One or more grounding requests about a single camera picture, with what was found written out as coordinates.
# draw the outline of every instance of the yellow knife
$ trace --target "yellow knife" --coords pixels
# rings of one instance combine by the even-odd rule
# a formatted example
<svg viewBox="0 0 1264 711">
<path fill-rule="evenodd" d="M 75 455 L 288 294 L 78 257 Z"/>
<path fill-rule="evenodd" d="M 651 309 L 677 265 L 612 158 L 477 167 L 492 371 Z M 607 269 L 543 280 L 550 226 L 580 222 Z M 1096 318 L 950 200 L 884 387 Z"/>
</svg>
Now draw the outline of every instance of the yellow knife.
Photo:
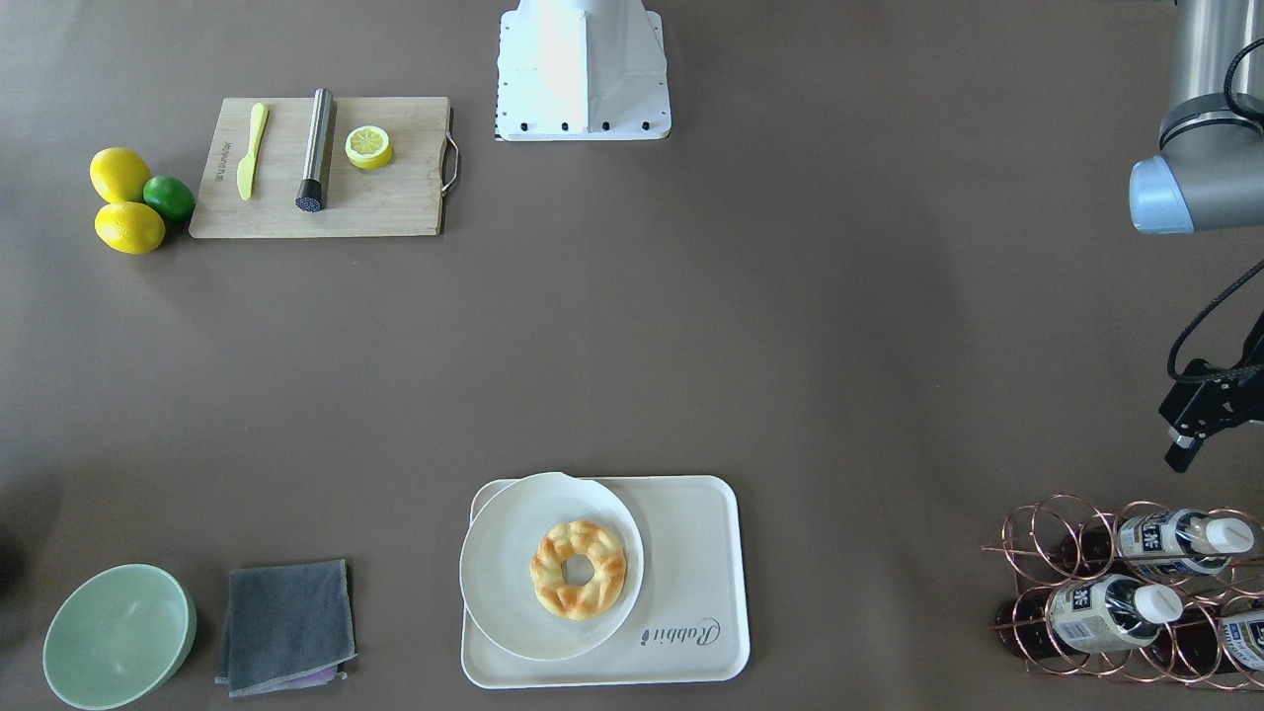
<svg viewBox="0 0 1264 711">
<path fill-rule="evenodd" d="M 263 138 L 263 125 L 268 123 L 268 105 L 255 104 L 250 108 L 250 147 L 245 158 L 238 163 L 238 194 L 241 200 L 249 200 L 254 190 L 254 163 L 259 159 L 259 139 Z"/>
</svg>

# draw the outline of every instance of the bottle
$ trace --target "bottle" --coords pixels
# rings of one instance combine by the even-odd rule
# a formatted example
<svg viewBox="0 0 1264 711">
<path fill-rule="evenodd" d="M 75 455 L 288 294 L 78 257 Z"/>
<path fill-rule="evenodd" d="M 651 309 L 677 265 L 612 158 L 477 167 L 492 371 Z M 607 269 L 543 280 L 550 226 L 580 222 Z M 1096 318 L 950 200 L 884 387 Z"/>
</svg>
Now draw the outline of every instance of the bottle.
<svg viewBox="0 0 1264 711">
<path fill-rule="evenodd" d="M 996 628 L 1012 654 L 1050 659 L 1060 657 L 1059 646 L 1066 653 L 1146 646 L 1164 622 L 1181 616 L 1181 596 L 1168 586 L 1109 574 L 1001 605 Z M 1020 624 L 1034 620 L 1047 624 Z"/>
<path fill-rule="evenodd" d="M 1154 655 L 1164 671 L 1170 668 L 1179 677 L 1264 671 L 1264 609 L 1259 602 L 1246 612 L 1218 619 L 1191 610 L 1172 629 L 1179 653 L 1165 630 L 1154 644 Z"/>
<path fill-rule="evenodd" d="M 1158 511 L 1124 521 L 1117 550 L 1145 577 L 1215 576 L 1229 564 L 1229 553 L 1255 545 L 1255 533 L 1240 519 L 1212 519 L 1193 509 Z M 1172 554 L 1172 558 L 1154 558 Z"/>
<path fill-rule="evenodd" d="M 1106 569 L 1111 545 L 1115 564 Z M 1134 516 L 1119 528 L 1117 545 L 1106 526 L 1090 526 L 1081 531 L 1079 544 L 1066 535 L 1053 563 L 1068 573 L 1091 577 L 1103 572 L 1133 571 L 1148 578 L 1215 576 L 1225 569 L 1225 554 L 1245 553 L 1255 545 L 1255 533 L 1240 519 L 1212 519 L 1202 511 L 1177 509 Z M 1173 558 L 1154 558 L 1170 553 Z M 1148 557 L 1129 560 L 1134 557 Z"/>
</svg>

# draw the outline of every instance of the citrus fruit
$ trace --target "citrus fruit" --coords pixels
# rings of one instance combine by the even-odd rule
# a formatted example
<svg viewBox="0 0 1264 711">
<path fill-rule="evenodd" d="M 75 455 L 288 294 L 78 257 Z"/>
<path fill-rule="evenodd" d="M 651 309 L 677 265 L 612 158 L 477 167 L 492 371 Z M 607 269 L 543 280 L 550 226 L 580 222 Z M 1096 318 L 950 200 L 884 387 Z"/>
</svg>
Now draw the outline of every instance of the citrus fruit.
<svg viewBox="0 0 1264 711">
<path fill-rule="evenodd" d="M 380 168 L 393 154 L 391 137 L 378 127 L 360 127 L 346 134 L 346 157 L 356 168 Z"/>
<path fill-rule="evenodd" d="M 96 213 L 96 235 L 119 252 L 152 252 L 166 234 L 162 215 L 144 202 L 110 202 Z"/>
<path fill-rule="evenodd" d="M 145 182 L 140 194 L 145 205 L 168 223 L 182 223 L 193 214 L 193 192 L 179 178 L 154 176 Z"/>
<path fill-rule="evenodd" d="M 92 156 L 87 173 L 106 202 L 139 202 L 149 180 L 149 166 L 134 151 L 106 148 Z"/>
</svg>

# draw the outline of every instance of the metal muddler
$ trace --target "metal muddler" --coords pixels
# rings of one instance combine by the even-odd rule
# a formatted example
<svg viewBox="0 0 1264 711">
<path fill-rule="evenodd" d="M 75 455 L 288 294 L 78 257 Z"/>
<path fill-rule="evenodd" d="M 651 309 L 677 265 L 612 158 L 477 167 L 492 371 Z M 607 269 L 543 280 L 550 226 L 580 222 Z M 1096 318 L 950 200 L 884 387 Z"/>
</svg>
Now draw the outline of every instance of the metal muddler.
<svg viewBox="0 0 1264 711">
<path fill-rule="evenodd" d="M 334 132 L 334 95 L 317 89 L 312 100 L 312 123 L 307 130 L 307 158 L 303 180 L 298 183 L 295 205 L 305 213 L 319 213 L 325 206 L 325 183 L 329 177 L 330 137 Z"/>
</svg>

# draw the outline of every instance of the gray countertop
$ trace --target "gray countertop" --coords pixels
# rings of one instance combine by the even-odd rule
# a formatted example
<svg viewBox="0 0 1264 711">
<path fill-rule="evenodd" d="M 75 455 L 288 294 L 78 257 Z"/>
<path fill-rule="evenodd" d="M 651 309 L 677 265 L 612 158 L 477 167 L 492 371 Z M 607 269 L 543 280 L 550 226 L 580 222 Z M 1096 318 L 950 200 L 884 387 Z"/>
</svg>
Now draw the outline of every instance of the gray countertop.
<svg viewBox="0 0 1264 711">
<path fill-rule="evenodd" d="M 980 545 L 1053 492 L 1264 515 L 1251 428 L 1167 469 L 1173 338 L 1259 230 L 1138 234 L 1170 3 L 700 3 L 662 15 L 674 130 L 493 140 L 512 1 L 0 4 L 0 707 L 115 564 L 188 587 L 198 639 L 143 708 L 1258 706 L 1024 673 Z M 197 185 L 226 96 L 447 96 L 444 234 L 92 232 L 109 145 Z M 1249 287 L 1189 344 L 1234 361 Z M 488 692 L 458 558 L 497 478 L 713 474 L 737 495 L 733 681 Z M 235 568 L 346 558 L 345 682 L 212 686 Z"/>
</svg>

